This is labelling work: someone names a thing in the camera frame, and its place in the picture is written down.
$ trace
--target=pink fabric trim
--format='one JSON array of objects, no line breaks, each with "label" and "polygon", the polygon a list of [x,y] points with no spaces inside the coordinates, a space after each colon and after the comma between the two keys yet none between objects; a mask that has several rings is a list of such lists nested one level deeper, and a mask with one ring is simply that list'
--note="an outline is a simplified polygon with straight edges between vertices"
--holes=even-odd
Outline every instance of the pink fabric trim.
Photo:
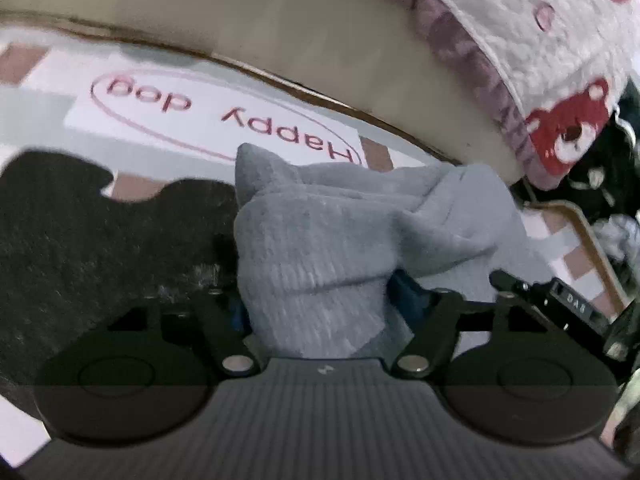
[{"label": "pink fabric trim", "polygon": [[470,85],[476,102],[498,123],[529,180],[552,189],[561,176],[549,174],[529,138],[524,118],[494,65],[442,0],[397,0],[414,17],[415,29],[435,55]]}]

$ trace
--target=gray fleece blanket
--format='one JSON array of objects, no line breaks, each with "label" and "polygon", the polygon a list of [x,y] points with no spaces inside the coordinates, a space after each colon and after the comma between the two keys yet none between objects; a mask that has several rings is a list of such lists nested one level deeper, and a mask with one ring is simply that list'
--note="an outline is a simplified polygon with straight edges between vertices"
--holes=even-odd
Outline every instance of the gray fleece blanket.
[{"label": "gray fleece blanket", "polygon": [[476,301],[494,299],[493,269],[552,276],[487,166],[292,166],[244,144],[236,194],[239,290],[270,355],[392,359],[412,337],[385,298],[399,267]]}]

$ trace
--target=gray ribbed surface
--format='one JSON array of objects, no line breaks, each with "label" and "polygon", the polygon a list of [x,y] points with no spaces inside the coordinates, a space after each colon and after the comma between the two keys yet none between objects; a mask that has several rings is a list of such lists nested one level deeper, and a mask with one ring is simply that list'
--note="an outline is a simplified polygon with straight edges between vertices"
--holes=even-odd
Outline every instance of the gray ribbed surface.
[{"label": "gray ribbed surface", "polygon": [[375,360],[272,359],[256,378],[223,383],[199,417],[166,437],[123,449],[53,441],[20,472],[28,480],[616,480],[629,469],[595,439],[521,449],[475,434],[427,384],[395,380]]}]

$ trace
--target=red oval outline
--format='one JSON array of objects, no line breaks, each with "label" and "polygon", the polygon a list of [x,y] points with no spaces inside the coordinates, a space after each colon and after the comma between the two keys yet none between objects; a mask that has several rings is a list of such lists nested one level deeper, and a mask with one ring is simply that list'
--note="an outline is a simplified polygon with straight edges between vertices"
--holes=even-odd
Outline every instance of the red oval outline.
[{"label": "red oval outline", "polygon": [[[204,153],[205,155],[215,156],[217,158],[222,158],[223,160],[229,160],[231,162],[235,162],[236,161],[235,157],[231,157],[231,156],[228,156],[228,155],[223,155],[222,153],[212,152],[212,151],[206,150],[205,148],[200,148],[200,147],[197,147],[197,146],[193,146],[192,144],[188,144],[186,142],[182,142],[181,140],[174,139],[173,137],[168,137],[166,135],[159,134],[158,132],[155,132],[155,131],[151,130],[150,128],[147,128],[146,126],[143,126],[142,124],[135,123],[134,121],[131,121],[131,120],[127,119],[126,117],[124,117],[124,116],[116,113],[115,111],[111,110],[106,104],[104,104],[102,101],[100,101],[98,96],[95,94],[95,86],[97,84],[99,84],[103,79],[116,77],[116,76],[132,76],[133,74],[161,75],[161,76],[165,76],[165,77],[169,77],[169,78],[186,79],[188,81],[195,81],[195,82],[199,82],[199,83],[209,84],[209,85],[221,88],[221,89],[225,89],[225,87],[220,86],[220,85],[212,82],[208,78],[199,77],[199,76],[193,76],[193,75],[190,75],[190,74],[175,73],[175,72],[170,72],[169,70],[142,70],[142,69],[138,70],[138,69],[132,69],[132,70],[127,70],[127,71],[111,72],[111,73],[107,73],[107,74],[103,74],[101,76],[98,76],[91,83],[90,95],[91,95],[92,101],[94,102],[94,104],[98,108],[100,108],[100,110],[102,110],[104,113],[106,113],[109,117],[111,117],[113,119],[116,119],[117,121],[119,121],[119,122],[121,122],[123,124],[126,124],[127,126],[130,126],[131,128],[133,128],[135,130],[138,130],[138,131],[140,131],[140,132],[142,132],[144,134],[147,134],[147,135],[149,135],[151,137],[154,137],[156,139],[164,140],[165,142],[170,142],[171,144],[174,144],[175,146],[180,146],[181,148],[185,148],[187,150],[193,150],[193,151],[196,151],[196,152],[201,152],[201,153]],[[312,117],[308,117],[305,114],[302,114],[297,110],[293,110],[292,108],[289,108],[286,105],[283,105],[283,104],[281,104],[279,102],[270,100],[269,98],[265,98],[265,97],[263,97],[261,95],[256,95],[256,94],[252,93],[251,91],[247,91],[247,90],[238,88],[236,86],[230,86],[230,88],[237,89],[237,90],[239,90],[241,92],[244,92],[247,95],[251,95],[252,97],[255,97],[255,98],[258,98],[258,99],[262,99],[263,101],[267,101],[268,103],[271,103],[271,104],[273,104],[273,105],[275,105],[275,106],[277,106],[279,108],[284,108],[285,110],[288,110],[289,112],[292,112],[292,113],[294,113],[296,115],[299,115],[300,117],[303,117],[306,120],[311,121],[311,122],[317,124],[318,126],[324,128],[329,133],[333,134],[335,137],[340,139],[345,146],[348,146],[349,148],[351,148],[353,150],[353,153],[355,153],[355,155],[358,157],[358,165],[362,166],[362,158],[360,157],[360,154],[358,153],[358,150],[356,150],[353,146],[351,146],[346,140],[344,140],[340,135],[335,133],[332,129],[328,128],[327,126],[324,126],[324,124],[322,124],[321,122],[315,120]]]}]

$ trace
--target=metal pin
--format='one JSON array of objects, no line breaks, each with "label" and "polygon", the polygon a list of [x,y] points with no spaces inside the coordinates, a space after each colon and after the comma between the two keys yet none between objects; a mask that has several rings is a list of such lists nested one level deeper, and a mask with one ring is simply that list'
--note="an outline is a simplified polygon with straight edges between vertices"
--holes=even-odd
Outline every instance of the metal pin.
[{"label": "metal pin", "polygon": [[226,370],[239,374],[251,370],[254,360],[246,355],[231,355],[222,361],[222,365]]},{"label": "metal pin", "polygon": [[419,374],[429,368],[429,360],[420,355],[404,355],[398,359],[398,367],[405,372]]}]

